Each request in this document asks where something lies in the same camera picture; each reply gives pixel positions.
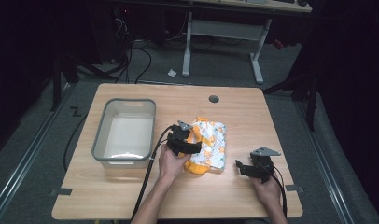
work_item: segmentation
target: forearm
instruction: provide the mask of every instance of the forearm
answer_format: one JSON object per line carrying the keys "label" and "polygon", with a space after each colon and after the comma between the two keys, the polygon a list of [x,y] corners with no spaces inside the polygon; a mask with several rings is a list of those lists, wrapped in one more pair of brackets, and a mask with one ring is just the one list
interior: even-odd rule
{"label": "forearm", "polygon": [[154,224],[158,220],[162,203],[174,179],[158,179],[154,188],[140,205],[132,224]]}
{"label": "forearm", "polygon": [[288,224],[288,220],[283,213],[280,203],[269,204],[266,210],[272,224]]}

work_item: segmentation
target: desk leg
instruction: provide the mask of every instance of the desk leg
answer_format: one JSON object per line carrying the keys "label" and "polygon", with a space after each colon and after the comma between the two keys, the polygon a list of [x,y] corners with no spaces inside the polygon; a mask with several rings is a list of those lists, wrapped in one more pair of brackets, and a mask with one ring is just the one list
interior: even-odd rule
{"label": "desk leg", "polygon": [[272,22],[271,19],[268,19],[265,22],[265,25],[264,25],[262,32],[261,32],[261,37],[260,37],[259,45],[257,46],[257,50],[255,53],[250,53],[251,64],[253,65],[254,76],[256,77],[256,82],[258,84],[263,83],[262,73],[261,73],[260,65],[259,65],[259,56],[260,56],[260,53],[262,50],[262,46],[265,42],[266,35],[268,34],[269,27],[271,26],[271,22]]}
{"label": "desk leg", "polygon": [[187,25],[187,45],[186,51],[184,52],[184,62],[183,62],[183,77],[188,77],[190,75],[190,37],[192,33],[192,12],[189,12],[189,21]]}

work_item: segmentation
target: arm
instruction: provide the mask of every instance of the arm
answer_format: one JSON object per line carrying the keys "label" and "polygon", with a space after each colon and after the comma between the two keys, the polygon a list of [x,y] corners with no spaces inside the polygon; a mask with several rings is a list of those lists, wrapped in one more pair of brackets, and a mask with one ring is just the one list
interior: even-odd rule
{"label": "arm", "polygon": [[181,173],[184,163],[190,159],[190,155],[178,158],[166,145],[161,145],[160,176],[149,195],[140,205],[139,210],[132,220],[132,224],[156,223],[161,211],[162,203],[172,186],[175,178]]}
{"label": "arm", "polygon": [[266,208],[269,218],[273,224],[288,224],[282,206],[280,205],[280,187],[273,179],[261,183],[258,178],[250,177],[251,182],[256,188],[260,201]]}

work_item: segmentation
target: floor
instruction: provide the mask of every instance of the floor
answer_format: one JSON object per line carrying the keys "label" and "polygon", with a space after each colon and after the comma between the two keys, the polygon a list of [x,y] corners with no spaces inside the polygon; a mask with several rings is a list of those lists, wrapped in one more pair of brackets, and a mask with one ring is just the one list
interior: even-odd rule
{"label": "floor", "polygon": [[[138,49],[132,51],[128,73],[123,73],[118,83],[134,83],[145,71],[139,83],[264,90],[286,79],[301,50],[301,45],[284,49],[265,45],[260,55],[265,82],[259,85],[255,82],[248,56],[255,46],[251,41],[194,42],[190,77],[180,76],[182,40],[169,42],[163,48],[147,41],[138,41],[135,45]],[[97,66],[108,70],[116,65]],[[175,77],[168,76],[171,69],[177,71]],[[56,112],[49,111],[52,85],[45,88],[42,97],[23,116],[20,127],[0,153],[0,223],[95,222],[55,220],[50,212],[56,190],[64,178],[63,161],[70,162],[82,128],[81,120],[91,106],[97,86],[114,81],[81,75],[77,85],[64,85],[63,79],[63,103]],[[277,91],[265,95],[303,207],[303,215],[290,218],[289,222],[379,223],[379,216],[368,202],[334,137],[320,97],[317,97],[316,131],[310,132],[304,123],[306,101],[292,102],[289,94],[290,91]],[[255,224],[268,222],[268,219],[236,221]]]}

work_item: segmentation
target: clear plastic bin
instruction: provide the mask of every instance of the clear plastic bin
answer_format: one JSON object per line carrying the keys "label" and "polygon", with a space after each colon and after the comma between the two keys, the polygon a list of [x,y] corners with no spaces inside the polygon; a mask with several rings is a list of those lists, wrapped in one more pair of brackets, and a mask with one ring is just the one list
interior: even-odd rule
{"label": "clear plastic bin", "polygon": [[149,99],[105,104],[92,155],[108,168],[145,168],[152,150],[156,105]]}

